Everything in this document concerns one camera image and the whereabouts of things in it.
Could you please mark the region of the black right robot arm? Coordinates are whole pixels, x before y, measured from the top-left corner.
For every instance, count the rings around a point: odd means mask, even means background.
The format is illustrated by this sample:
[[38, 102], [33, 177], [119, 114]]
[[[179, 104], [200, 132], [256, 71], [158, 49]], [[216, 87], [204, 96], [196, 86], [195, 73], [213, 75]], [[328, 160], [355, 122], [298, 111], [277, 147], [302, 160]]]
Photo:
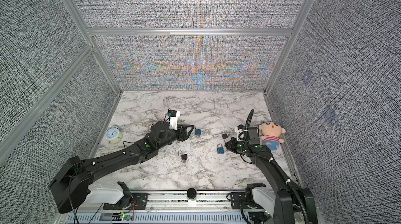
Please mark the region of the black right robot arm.
[[238, 209], [247, 224], [294, 224], [296, 217], [304, 224], [317, 224], [317, 210], [312, 192], [295, 183], [280, 167], [271, 150], [260, 145], [257, 130], [245, 128], [237, 131], [237, 137], [225, 143], [228, 151], [250, 158], [250, 162], [261, 170], [268, 185], [253, 183], [244, 193], [230, 193], [231, 207]]

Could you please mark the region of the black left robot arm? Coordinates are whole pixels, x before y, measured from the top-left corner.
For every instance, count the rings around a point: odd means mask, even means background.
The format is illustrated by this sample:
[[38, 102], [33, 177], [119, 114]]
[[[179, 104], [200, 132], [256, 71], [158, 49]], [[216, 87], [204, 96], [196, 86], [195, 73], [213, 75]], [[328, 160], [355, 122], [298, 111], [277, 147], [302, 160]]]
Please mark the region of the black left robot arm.
[[91, 192], [89, 186], [100, 178], [130, 165], [141, 164], [174, 141], [187, 140], [194, 125], [179, 124], [176, 130], [168, 122], [153, 124], [150, 132], [130, 146], [104, 156], [81, 160], [68, 159], [50, 182], [50, 191], [61, 214], [71, 212], [84, 203]]

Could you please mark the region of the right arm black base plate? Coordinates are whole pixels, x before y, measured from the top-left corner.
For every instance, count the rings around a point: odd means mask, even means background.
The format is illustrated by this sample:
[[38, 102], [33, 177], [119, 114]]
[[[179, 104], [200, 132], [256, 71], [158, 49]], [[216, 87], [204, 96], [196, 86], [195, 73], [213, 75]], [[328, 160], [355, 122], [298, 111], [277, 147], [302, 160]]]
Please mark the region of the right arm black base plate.
[[230, 192], [226, 195], [232, 209], [262, 209], [263, 207], [255, 203], [250, 196], [244, 192]]

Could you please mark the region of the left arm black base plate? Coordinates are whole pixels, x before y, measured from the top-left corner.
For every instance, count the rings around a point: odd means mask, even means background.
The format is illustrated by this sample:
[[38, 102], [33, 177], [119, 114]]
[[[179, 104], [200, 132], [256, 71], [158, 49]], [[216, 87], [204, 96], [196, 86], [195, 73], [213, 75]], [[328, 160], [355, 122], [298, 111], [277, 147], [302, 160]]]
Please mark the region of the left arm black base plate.
[[117, 203], [104, 203], [103, 210], [145, 210], [148, 201], [148, 193], [132, 193], [124, 195]]

